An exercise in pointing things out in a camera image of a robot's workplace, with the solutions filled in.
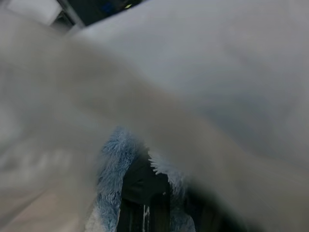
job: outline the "light gray surface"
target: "light gray surface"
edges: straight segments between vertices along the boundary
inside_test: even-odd
[[[0,195],[61,199],[44,220],[9,226],[70,231],[57,212],[83,224],[94,151],[117,123],[267,232],[309,231],[304,12],[297,1],[153,0],[79,42],[0,12]]]

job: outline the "white sheet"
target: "white sheet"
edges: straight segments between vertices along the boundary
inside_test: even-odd
[[[17,192],[57,183],[64,212],[82,224],[94,193],[94,151],[117,123],[266,232],[307,232],[302,4],[149,1],[74,41],[1,12],[0,195],[19,199]],[[64,224],[45,218],[42,226],[61,231]]]

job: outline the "white fabric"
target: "white fabric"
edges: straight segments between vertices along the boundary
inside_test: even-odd
[[[95,150],[117,123],[266,232],[307,232],[307,5],[154,0],[73,40],[2,12],[0,194],[57,185],[63,212],[83,223]],[[222,133],[207,118],[216,107],[260,145]],[[59,216],[45,217],[45,231],[61,231]]]

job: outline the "blue fluffy fabric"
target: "blue fluffy fabric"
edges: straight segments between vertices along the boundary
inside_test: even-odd
[[[101,151],[104,165],[98,175],[97,208],[104,231],[114,232],[117,226],[121,203],[123,177],[143,144],[130,132],[117,128]],[[150,154],[154,171],[168,175],[172,188],[170,231],[194,232],[194,223],[182,209],[185,192],[184,175],[178,172],[167,160]]]

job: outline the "white blanket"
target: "white blanket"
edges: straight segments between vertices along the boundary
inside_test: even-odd
[[[0,194],[56,183],[82,224],[94,151],[116,123],[245,220],[307,232],[306,9],[300,0],[156,0],[74,39],[2,12]],[[27,231],[10,222],[7,231]],[[46,217],[45,231],[60,231],[56,222]]]

